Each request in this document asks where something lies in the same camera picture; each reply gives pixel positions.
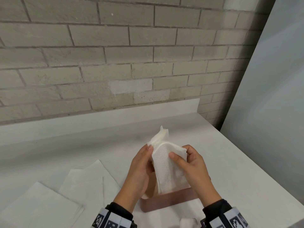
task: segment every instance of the black sleeve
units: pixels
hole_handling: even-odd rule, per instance
[[[231,209],[232,207],[230,206],[230,204],[224,199],[218,200],[217,202],[212,203],[211,205],[203,208],[203,212],[206,216],[205,219],[206,227],[207,228],[211,227],[209,222],[211,222],[213,219],[217,217],[220,217],[225,227],[231,227],[230,223],[224,216],[224,213]]]
[[[108,211],[119,215],[120,217],[123,217],[125,219],[128,219],[130,221],[132,221],[133,219],[133,215],[127,211],[125,208],[123,208],[122,206],[118,205],[117,203],[110,203],[109,205],[107,205],[105,207]]]

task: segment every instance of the white table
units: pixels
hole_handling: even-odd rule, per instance
[[[97,159],[121,186],[134,155],[162,125],[170,141],[190,144],[204,157],[215,188],[252,228],[287,228],[303,219],[304,206],[197,114],[197,106],[192,99],[0,126],[0,210],[36,181],[58,190],[71,168]],[[137,206],[133,214],[138,227],[177,228],[180,218],[204,218],[202,208],[196,199],[146,214]]]

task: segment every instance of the table surface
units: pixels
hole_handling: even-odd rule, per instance
[[[0,210],[36,181],[58,190],[70,169],[97,159],[122,186],[132,158],[160,126],[171,142],[197,149],[219,194],[252,228],[287,228],[304,218],[301,203],[197,113],[0,146]],[[138,227],[177,228],[181,218],[204,218],[202,209],[196,199],[149,213],[137,205],[133,214]]]

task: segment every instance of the sleeve cuff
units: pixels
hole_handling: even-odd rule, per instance
[[[211,205],[203,208],[203,212],[206,216],[206,222],[212,221],[231,209],[232,207],[230,204],[224,199],[212,203]]]
[[[109,205],[107,205],[105,208],[107,210],[109,210],[110,212],[121,216],[122,218],[128,219],[130,221],[132,221],[132,219],[133,219],[133,215],[129,211],[127,211],[125,208],[118,205],[117,203],[112,202]]]

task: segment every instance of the white napkin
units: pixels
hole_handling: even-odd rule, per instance
[[[152,159],[158,184],[158,194],[190,187],[182,170],[168,156],[170,152],[174,152],[187,161],[187,150],[168,140],[169,130],[165,130],[161,126],[159,133],[148,142],[148,145],[154,147]]]
[[[97,160],[83,170],[71,169],[59,193],[85,207],[73,228],[89,228],[100,209],[111,203],[119,190],[116,181]]]
[[[81,205],[36,182],[6,207],[0,218],[12,227],[70,228],[82,211]]]

